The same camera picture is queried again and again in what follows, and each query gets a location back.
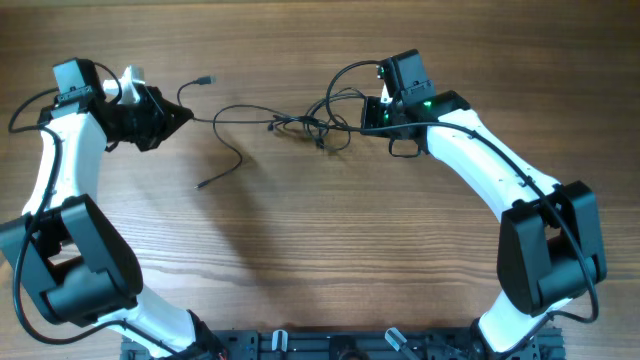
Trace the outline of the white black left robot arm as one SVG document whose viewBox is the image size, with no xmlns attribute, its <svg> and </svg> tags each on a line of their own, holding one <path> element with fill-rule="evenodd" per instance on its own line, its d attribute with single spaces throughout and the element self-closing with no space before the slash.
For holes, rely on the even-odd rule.
<svg viewBox="0 0 640 360">
<path fill-rule="evenodd" d="M 43 140 L 36 184 L 22 214 L 1 227 L 14 310 L 27 332 L 30 299 L 49 323 L 75 325 L 79 339 L 109 329 L 154 358 L 186 359 L 198 349 L 194 315 L 145 285 L 136 255 L 96 198 L 104 153 L 122 142 L 155 149 L 191 112 L 147 85 L 140 67 L 107 80 L 101 70 L 80 58 L 53 68 L 53 101 L 33 125 Z"/>
</svg>

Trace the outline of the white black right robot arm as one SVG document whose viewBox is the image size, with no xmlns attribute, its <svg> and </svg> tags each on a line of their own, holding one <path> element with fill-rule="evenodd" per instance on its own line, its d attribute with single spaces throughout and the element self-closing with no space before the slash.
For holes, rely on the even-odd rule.
<svg viewBox="0 0 640 360">
<path fill-rule="evenodd" d="M 581 181 L 562 184 L 532 167 L 493 135 L 454 91 L 438 93 L 415 49 L 380 60 L 380 96 L 366 100 L 361 132 L 390 142 L 412 140 L 455 171 L 500 223 L 501 292 L 473 324 L 468 356 L 520 355 L 564 306 L 586 294 L 599 316 L 596 284 L 607 265 L 595 194 Z"/>
</svg>

